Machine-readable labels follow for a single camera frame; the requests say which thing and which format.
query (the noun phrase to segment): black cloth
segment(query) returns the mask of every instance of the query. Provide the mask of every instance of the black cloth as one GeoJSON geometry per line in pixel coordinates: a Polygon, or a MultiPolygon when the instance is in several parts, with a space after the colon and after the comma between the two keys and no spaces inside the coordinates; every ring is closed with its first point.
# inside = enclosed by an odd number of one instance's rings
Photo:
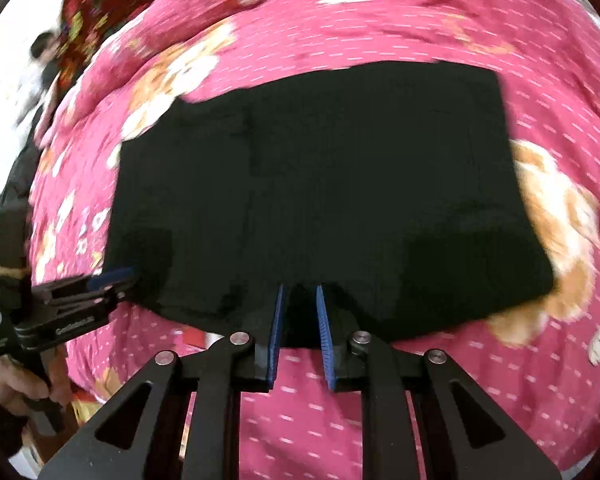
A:
{"type": "Polygon", "coordinates": [[[42,89],[47,92],[54,82],[56,76],[60,73],[60,66],[57,59],[49,61],[42,71],[42,89]]]}
{"type": "Polygon", "coordinates": [[[122,145],[105,270],[130,265],[141,275],[132,299],[221,334],[240,327],[254,282],[307,286],[293,306],[307,326],[311,287],[329,286],[386,340],[554,284],[518,190],[497,76],[448,62],[177,100],[122,145]]]}
{"type": "Polygon", "coordinates": [[[42,117],[42,114],[45,111],[45,105],[41,104],[38,106],[35,115],[33,115],[33,120],[31,121],[31,126],[29,128],[29,135],[27,135],[27,141],[25,142],[24,148],[34,144],[34,138],[36,137],[36,128],[38,127],[38,123],[42,117]]]}
{"type": "Polygon", "coordinates": [[[11,415],[0,405],[0,450],[6,456],[15,455],[22,447],[22,430],[26,416],[11,415]]]}

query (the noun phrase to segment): metal screw head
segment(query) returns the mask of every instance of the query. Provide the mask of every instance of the metal screw head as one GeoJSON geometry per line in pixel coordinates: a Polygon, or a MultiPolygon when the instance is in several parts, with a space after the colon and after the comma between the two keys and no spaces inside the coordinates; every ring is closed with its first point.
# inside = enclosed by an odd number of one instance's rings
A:
{"type": "Polygon", "coordinates": [[[234,345],[245,345],[249,342],[249,334],[246,332],[235,332],[231,334],[229,341],[234,345]]]}
{"type": "Polygon", "coordinates": [[[430,350],[429,361],[435,365],[441,365],[446,362],[446,354],[442,350],[430,350]]]}
{"type": "Polygon", "coordinates": [[[168,350],[163,350],[162,352],[158,352],[155,356],[155,362],[160,366],[170,365],[173,363],[175,359],[173,352],[169,352],[168,350]]]}
{"type": "Polygon", "coordinates": [[[351,337],[354,343],[358,343],[359,345],[366,345],[371,341],[371,334],[369,332],[365,332],[364,330],[358,330],[353,333],[351,337]]]}

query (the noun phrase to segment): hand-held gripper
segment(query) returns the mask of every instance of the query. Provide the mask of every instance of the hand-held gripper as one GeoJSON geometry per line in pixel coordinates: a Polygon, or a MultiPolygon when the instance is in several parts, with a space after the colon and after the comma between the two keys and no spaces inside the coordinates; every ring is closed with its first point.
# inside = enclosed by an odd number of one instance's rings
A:
{"type": "MultiPolygon", "coordinates": [[[[31,287],[30,276],[0,277],[0,356],[50,383],[47,365],[62,343],[109,322],[109,313],[135,283],[131,269],[102,276],[74,276],[31,287]]],[[[38,432],[64,428],[61,407],[49,399],[25,399],[38,432]]]]}
{"type": "MultiPolygon", "coordinates": [[[[359,390],[363,479],[416,480],[410,392],[430,480],[557,480],[535,443],[443,351],[393,349],[315,288],[322,358],[334,392],[359,390]]],[[[251,290],[243,330],[179,358],[158,352],[53,457],[41,480],[238,480],[240,394],[272,389],[283,286],[251,290]],[[190,394],[197,392],[179,459],[190,394]]]]}

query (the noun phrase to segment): bed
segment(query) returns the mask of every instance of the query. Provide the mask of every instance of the bed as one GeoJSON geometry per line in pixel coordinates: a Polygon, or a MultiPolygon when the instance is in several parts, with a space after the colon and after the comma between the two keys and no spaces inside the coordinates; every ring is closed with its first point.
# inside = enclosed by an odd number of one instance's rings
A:
{"type": "MultiPolygon", "coordinates": [[[[582,0],[155,0],[94,48],[74,84],[65,78],[67,94],[40,123],[33,279],[99,272],[120,143],[175,99],[378,60],[488,68],[500,75],[520,189],[558,284],[541,301],[398,346],[448,352],[567,470],[600,447],[600,26],[591,10],[582,0]]],[[[75,16],[64,19],[77,27],[75,16]]],[[[107,400],[157,351],[187,354],[210,340],[122,304],[107,326],[68,344],[70,375],[107,400]]],[[[242,398],[241,478],[360,478],[360,416],[358,396],[328,394],[317,351],[283,350],[275,389],[242,398]]]]}

